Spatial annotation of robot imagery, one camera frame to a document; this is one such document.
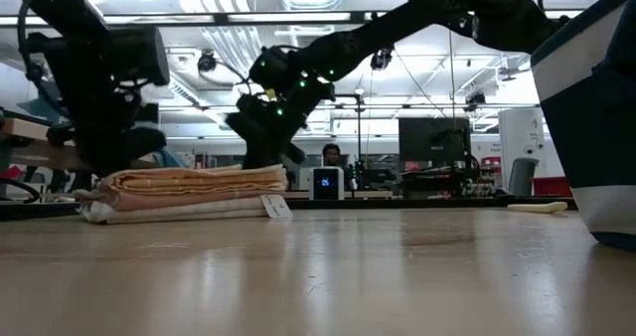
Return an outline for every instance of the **white stripe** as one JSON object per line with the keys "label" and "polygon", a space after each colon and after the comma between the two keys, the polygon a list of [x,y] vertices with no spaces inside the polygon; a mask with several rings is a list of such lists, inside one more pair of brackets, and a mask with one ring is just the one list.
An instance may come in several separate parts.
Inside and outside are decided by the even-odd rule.
{"label": "white stripe", "polygon": [[636,186],[573,188],[572,194],[590,232],[636,236]]}
{"label": "white stripe", "polygon": [[605,58],[623,9],[596,21],[533,67],[540,101],[591,76],[591,69]]}

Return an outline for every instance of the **stack of folded towels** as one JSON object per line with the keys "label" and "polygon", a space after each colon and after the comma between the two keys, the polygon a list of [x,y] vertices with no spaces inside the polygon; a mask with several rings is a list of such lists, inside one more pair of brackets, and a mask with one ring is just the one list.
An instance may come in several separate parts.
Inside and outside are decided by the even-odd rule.
{"label": "stack of folded towels", "polygon": [[90,222],[120,224],[264,217],[260,196],[286,188],[282,165],[251,170],[238,165],[126,170],[104,178],[94,191],[75,194]]}

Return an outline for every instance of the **black monitor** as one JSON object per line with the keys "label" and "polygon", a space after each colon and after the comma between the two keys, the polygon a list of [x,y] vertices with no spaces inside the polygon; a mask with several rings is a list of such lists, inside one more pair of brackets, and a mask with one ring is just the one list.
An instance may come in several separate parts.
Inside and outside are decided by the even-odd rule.
{"label": "black monitor", "polygon": [[470,156],[467,118],[414,117],[399,119],[399,160],[452,165]]}

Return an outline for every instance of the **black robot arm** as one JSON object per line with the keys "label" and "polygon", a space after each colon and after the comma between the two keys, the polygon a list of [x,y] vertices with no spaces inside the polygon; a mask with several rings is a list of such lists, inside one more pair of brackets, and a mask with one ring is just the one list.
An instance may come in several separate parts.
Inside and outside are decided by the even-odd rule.
{"label": "black robot arm", "polygon": [[246,168],[279,163],[286,155],[302,162],[290,141],[322,99],[334,98],[331,84],[366,57],[431,25],[444,26],[478,44],[501,51],[532,53],[566,19],[553,21],[533,0],[407,0],[382,17],[348,32],[284,52],[263,49],[250,78],[274,91],[275,101],[244,95],[227,123],[246,142]]}
{"label": "black robot arm", "polygon": [[[28,8],[62,36],[33,33],[27,39],[23,23]],[[42,67],[30,59],[31,53],[43,53],[62,96],[62,112],[70,121],[50,128],[52,144],[61,146],[72,138],[79,158],[98,175],[130,168],[133,160],[165,146],[160,131],[131,128],[143,105],[139,89],[170,79],[155,27],[109,30],[86,0],[23,0],[19,17],[27,79],[48,95],[40,84]],[[58,103],[47,100],[54,108]]]}

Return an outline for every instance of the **towel tag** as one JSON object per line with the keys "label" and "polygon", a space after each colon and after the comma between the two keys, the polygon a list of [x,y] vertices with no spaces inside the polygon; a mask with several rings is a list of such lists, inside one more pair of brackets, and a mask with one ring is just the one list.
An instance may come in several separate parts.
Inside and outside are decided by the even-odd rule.
{"label": "towel tag", "polygon": [[270,218],[291,218],[293,217],[291,210],[287,206],[287,202],[280,195],[262,195],[260,196],[265,210]]}

